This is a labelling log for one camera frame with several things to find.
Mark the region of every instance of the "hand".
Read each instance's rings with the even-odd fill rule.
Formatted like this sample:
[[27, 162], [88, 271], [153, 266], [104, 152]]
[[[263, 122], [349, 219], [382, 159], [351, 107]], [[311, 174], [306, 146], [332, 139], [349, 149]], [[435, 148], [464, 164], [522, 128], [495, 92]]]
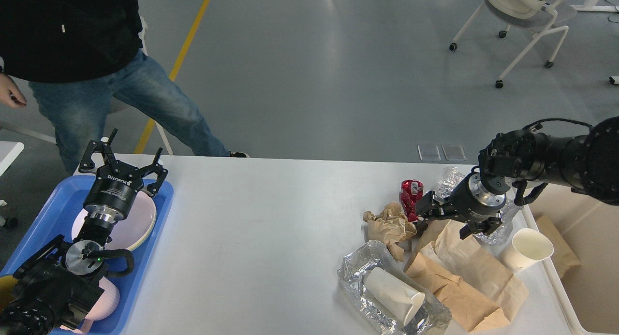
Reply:
[[0, 73], [0, 102], [11, 108], [24, 108], [26, 99], [10, 76]]

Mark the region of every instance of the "gray floor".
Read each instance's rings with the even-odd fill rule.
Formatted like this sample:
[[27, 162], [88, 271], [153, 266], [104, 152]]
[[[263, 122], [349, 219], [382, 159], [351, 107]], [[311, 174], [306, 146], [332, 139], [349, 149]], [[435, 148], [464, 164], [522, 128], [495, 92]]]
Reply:
[[[202, 2], [140, 0], [148, 53], [166, 70]], [[598, 123], [619, 115], [619, 87], [608, 83], [619, 75], [619, 24], [609, 13], [570, 20], [552, 69], [543, 64], [559, 36], [542, 38], [498, 90], [494, 82], [528, 42], [526, 31], [500, 40], [503, 25], [486, 11], [456, 52], [447, 49], [481, 2], [211, 0], [177, 84], [230, 150], [261, 158], [416, 162], [417, 144], [461, 144], [466, 163], [475, 163], [495, 134], [536, 119]], [[29, 106], [0, 106], [0, 119], [53, 134], [18, 84]], [[114, 151], [132, 152], [146, 121], [133, 108], [110, 115], [106, 130], [120, 130]], [[585, 133], [551, 123], [545, 131]], [[26, 145], [0, 178], [0, 199], [9, 203], [0, 211], [21, 220], [17, 229], [0, 228], [4, 266], [66, 174], [54, 145], [7, 130], [0, 139]], [[145, 152], [159, 146], [153, 133]], [[172, 147], [191, 154], [174, 138]]]

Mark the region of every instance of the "brown paper bag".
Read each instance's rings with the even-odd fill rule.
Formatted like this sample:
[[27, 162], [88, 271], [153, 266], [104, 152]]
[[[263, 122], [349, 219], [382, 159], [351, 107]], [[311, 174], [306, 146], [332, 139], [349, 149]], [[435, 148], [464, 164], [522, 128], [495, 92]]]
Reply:
[[[509, 269], [481, 247], [473, 236], [461, 240], [460, 229], [463, 226], [464, 223], [451, 220], [431, 223], [420, 238], [420, 242], [425, 243], [425, 246], [416, 248], [423, 255], [417, 254], [419, 258], [412, 258], [413, 262], [409, 264], [410, 266], [405, 272], [411, 278], [424, 277], [425, 280], [440, 280], [453, 277], [453, 275], [460, 276], [469, 286], [484, 295], [487, 302], [482, 304], [486, 308], [480, 310], [480, 314], [484, 315], [481, 320], [469, 317], [471, 305], [478, 304], [477, 297], [473, 297], [473, 295], [470, 296], [471, 302], [468, 303], [468, 306], [466, 306], [466, 303], [463, 306], [455, 304], [455, 308], [447, 306], [451, 309], [456, 321], [464, 322], [458, 321], [467, 331], [493, 329], [510, 324], [524, 300], [528, 297], [529, 291]], [[415, 266], [427, 260], [435, 262], [450, 276], [443, 276], [438, 273], [424, 274], [419, 266]], [[501, 311], [491, 306], [492, 303], [496, 304]]]
[[487, 330], [509, 324], [501, 306], [423, 253], [417, 254], [406, 274], [429, 289], [451, 310], [451, 317], [466, 331]]
[[580, 260], [547, 216], [541, 216], [535, 219], [535, 222], [537, 222], [537, 228], [540, 232], [548, 237], [550, 242], [552, 242], [552, 246], [555, 247], [555, 252], [552, 253], [551, 259], [555, 269], [557, 269], [559, 278], [563, 278], [565, 273], [572, 267], [580, 266]]
[[417, 230], [413, 223], [409, 223], [402, 205], [389, 203], [377, 216], [368, 210], [363, 214], [363, 220], [368, 223], [368, 239], [383, 242], [394, 259], [403, 262], [404, 249], [398, 246], [398, 242], [411, 239]]

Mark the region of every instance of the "yellow floor line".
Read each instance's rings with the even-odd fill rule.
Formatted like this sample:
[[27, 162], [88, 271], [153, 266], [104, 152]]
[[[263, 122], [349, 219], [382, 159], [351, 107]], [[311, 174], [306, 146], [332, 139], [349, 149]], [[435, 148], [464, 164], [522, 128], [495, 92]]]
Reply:
[[[181, 52], [179, 52], [178, 54], [177, 61], [174, 63], [174, 66], [172, 67], [172, 71], [170, 72], [170, 75], [168, 75], [168, 77], [172, 81], [175, 81], [177, 79], [178, 71], [181, 69], [181, 66], [183, 65], [183, 61], [185, 60], [187, 51], [189, 50], [190, 45], [192, 44], [193, 38], [195, 36], [195, 32], [197, 31], [197, 27], [200, 25], [200, 21], [202, 20], [204, 16], [204, 12], [206, 11], [206, 7], [208, 7], [208, 3], [210, 3], [210, 0], [204, 0], [202, 2], [200, 10], [197, 12], [197, 15], [195, 16], [194, 23], [192, 24], [192, 29], [190, 29], [190, 32], [187, 35], [187, 38], [185, 39], [185, 42], [183, 44], [183, 47], [181, 48]], [[135, 150], [133, 150], [134, 154], [142, 154], [144, 152], [144, 148], [146, 147], [146, 143], [148, 142], [148, 139], [150, 138], [150, 134], [152, 133], [154, 127], [155, 127], [155, 121], [153, 121], [153, 119], [148, 119], [148, 122], [146, 123], [146, 127], [144, 128], [144, 131], [142, 132], [140, 140], [137, 142], [137, 145], [135, 146]]]

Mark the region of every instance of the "white table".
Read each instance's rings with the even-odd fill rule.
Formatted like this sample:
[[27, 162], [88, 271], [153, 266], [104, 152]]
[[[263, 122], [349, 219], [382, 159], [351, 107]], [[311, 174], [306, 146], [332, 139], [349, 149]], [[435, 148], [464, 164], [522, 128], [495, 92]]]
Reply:
[[24, 150], [23, 143], [0, 141], [0, 175], [4, 174], [22, 150]]
[[[152, 161], [117, 157], [138, 167]], [[445, 167], [188, 156], [162, 163], [175, 194], [124, 334], [375, 335], [337, 270], [365, 242], [365, 210], [397, 201], [404, 179], [433, 187]], [[516, 226], [524, 226], [521, 215]], [[571, 333], [544, 266], [519, 277], [530, 296], [513, 324], [477, 334]], [[452, 321], [447, 334], [466, 332]]]
[[577, 11], [604, 11], [606, 13], [616, 13], [617, 9], [611, 5], [597, 5], [600, 0], [585, 0], [582, 5], [572, 5]]

